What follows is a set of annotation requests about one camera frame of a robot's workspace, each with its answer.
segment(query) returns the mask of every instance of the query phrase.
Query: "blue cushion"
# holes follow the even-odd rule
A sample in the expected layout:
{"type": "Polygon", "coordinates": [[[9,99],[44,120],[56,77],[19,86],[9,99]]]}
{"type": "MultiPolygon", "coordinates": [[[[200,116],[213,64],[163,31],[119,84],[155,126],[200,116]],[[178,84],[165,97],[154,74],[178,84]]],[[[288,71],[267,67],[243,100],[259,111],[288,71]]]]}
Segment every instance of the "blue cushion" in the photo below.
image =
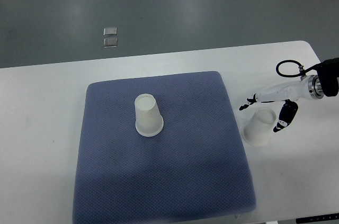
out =
{"type": "Polygon", "coordinates": [[[91,84],[75,179],[73,223],[180,221],[252,211],[242,140],[218,72],[91,84]],[[135,128],[135,98],[154,96],[163,130],[135,128]]]}

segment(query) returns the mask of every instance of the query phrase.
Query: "robotic arm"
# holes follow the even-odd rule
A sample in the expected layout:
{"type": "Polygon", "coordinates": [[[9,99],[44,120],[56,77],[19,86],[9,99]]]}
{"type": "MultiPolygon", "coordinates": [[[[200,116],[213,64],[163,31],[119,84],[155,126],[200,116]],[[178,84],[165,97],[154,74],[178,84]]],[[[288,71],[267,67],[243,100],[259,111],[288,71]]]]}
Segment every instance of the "robotic arm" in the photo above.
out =
{"type": "Polygon", "coordinates": [[[298,104],[295,102],[299,98],[306,98],[309,100],[318,100],[324,95],[331,97],[336,96],[339,91],[337,78],[339,77],[339,58],[325,60],[320,64],[316,64],[307,70],[297,61],[285,60],[276,66],[276,72],[282,77],[301,77],[300,81],[293,81],[275,85],[270,88],[261,90],[247,99],[246,104],[242,105],[239,110],[248,108],[255,102],[274,102],[285,101],[280,114],[278,123],[273,131],[278,132],[293,121],[297,111],[298,104]],[[284,75],[279,72],[279,66],[283,63],[293,62],[299,66],[299,74],[284,75]],[[310,70],[316,70],[318,75],[306,76],[310,70]]]}

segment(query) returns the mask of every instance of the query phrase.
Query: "upside-down cup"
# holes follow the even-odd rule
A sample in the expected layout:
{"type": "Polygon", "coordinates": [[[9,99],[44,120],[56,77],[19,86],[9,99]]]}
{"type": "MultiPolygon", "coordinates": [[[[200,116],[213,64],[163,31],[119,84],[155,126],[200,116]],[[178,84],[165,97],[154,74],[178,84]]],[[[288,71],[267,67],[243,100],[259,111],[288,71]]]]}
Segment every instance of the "upside-down cup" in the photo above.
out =
{"type": "Polygon", "coordinates": [[[136,129],[144,137],[153,137],[161,132],[164,119],[160,115],[156,100],[150,94],[141,94],[134,101],[136,129]]]}
{"type": "Polygon", "coordinates": [[[258,109],[243,128],[246,142],[254,146],[266,144],[273,132],[275,119],[276,115],[272,109],[267,107],[258,109]]]}

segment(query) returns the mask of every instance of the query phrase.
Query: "paper cup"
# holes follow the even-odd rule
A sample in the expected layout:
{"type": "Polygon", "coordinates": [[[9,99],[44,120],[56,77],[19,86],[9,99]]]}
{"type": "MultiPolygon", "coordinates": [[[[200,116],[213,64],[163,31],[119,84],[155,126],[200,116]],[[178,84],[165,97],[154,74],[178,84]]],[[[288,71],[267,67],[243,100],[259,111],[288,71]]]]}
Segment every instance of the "paper cup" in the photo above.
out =
{"type": "Polygon", "coordinates": [[[134,101],[134,105],[138,133],[145,137],[159,134],[164,126],[164,119],[154,97],[150,94],[141,94],[134,101]]]}
{"type": "Polygon", "coordinates": [[[263,107],[258,109],[243,128],[243,137],[247,143],[254,146],[263,146],[270,140],[276,120],[272,109],[263,107]]]}

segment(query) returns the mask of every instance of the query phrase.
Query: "white table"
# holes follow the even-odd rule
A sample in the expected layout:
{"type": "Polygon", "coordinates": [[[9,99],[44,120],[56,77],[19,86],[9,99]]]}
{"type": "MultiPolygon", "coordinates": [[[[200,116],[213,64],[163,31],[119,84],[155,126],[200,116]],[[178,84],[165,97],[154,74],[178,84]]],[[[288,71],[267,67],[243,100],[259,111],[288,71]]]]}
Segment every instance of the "white table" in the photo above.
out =
{"type": "MultiPolygon", "coordinates": [[[[86,89],[103,80],[216,70],[239,130],[260,106],[256,91],[290,80],[275,66],[319,62],[303,41],[0,69],[0,223],[71,223],[86,89]]],[[[283,66],[295,73],[297,66],[283,66]]],[[[194,223],[250,223],[339,212],[339,97],[298,100],[292,125],[263,147],[243,141],[257,197],[254,211],[194,223]]]]}

